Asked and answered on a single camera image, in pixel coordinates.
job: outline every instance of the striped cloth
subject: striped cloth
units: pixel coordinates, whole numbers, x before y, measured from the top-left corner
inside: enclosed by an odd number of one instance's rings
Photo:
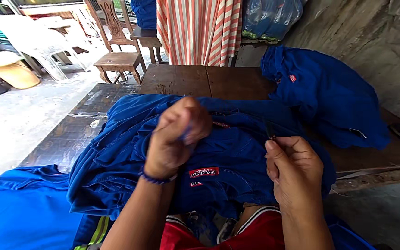
[[[171,64],[225,66],[241,33],[241,0],[157,0],[157,37]]]

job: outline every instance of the blue plastic bag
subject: blue plastic bag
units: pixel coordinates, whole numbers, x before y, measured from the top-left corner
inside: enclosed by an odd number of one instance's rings
[[[280,41],[302,12],[301,0],[249,0],[242,35]]]

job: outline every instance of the carved wooden chair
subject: carved wooden chair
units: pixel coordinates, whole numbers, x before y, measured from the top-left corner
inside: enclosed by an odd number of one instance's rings
[[[112,0],[97,0],[98,5],[101,7],[106,16],[105,19],[106,25],[108,26],[112,34],[111,40],[108,40],[108,38],[106,37],[106,33],[103,30],[101,21],[97,16],[97,12],[93,9],[89,0],[84,0],[84,2],[86,3],[87,8],[89,9],[89,12],[91,13],[92,17],[97,22],[98,29],[100,29],[100,35],[104,41],[104,44],[109,50],[109,53],[107,53],[100,60],[94,63],[94,66],[96,66],[100,71],[101,78],[107,83],[112,83],[109,80],[106,72],[115,71],[118,72],[118,75],[115,78],[114,83],[116,83],[120,77],[123,81],[125,81],[125,76],[123,74],[123,71],[130,71],[132,73],[132,76],[134,76],[135,80],[137,81],[137,83],[141,84],[141,78],[136,68],[139,64],[141,64],[143,72],[146,73],[146,65],[144,64],[143,57],[140,53],[140,47],[138,46],[137,40],[130,40],[126,38],[125,34],[123,33],[123,28],[121,27],[121,23],[115,14],[115,8]],[[133,29],[129,21],[126,4],[123,0],[120,1],[120,4],[121,4],[121,9],[123,11],[123,15],[125,17],[126,26],[128,27],[129,32],[132,33]],[[134,45],[137,52],[114,52],[112,50],[111,44],[118,45],[120,51],[121,51],[120,45]]]

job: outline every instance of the concrete wall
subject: concrete wall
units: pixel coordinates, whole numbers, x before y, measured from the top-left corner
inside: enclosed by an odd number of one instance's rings
[[[309,0],[283,43],[342,60],[400,116],[400,0]]]

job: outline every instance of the blue beaded bracelet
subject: blue beaded bracelet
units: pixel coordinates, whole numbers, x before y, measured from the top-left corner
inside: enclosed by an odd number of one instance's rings
[[[154,184],[157,184],[157,185],[163,185],[163,184],[166,184],[166,183],[170,183],[171,181],[175,180],[175,178],[177,178],[177,174],[175,174],[174,176],[172,176],[169,179],[155,179],[155,178],[152,178],[152,177],[148,176],[144,172],[144,166],[142,166],[140,168],[140,172],[138,172],[138,175],[140,177],[143,177],[144,179],[146,179],[148,182],[154,183]]]

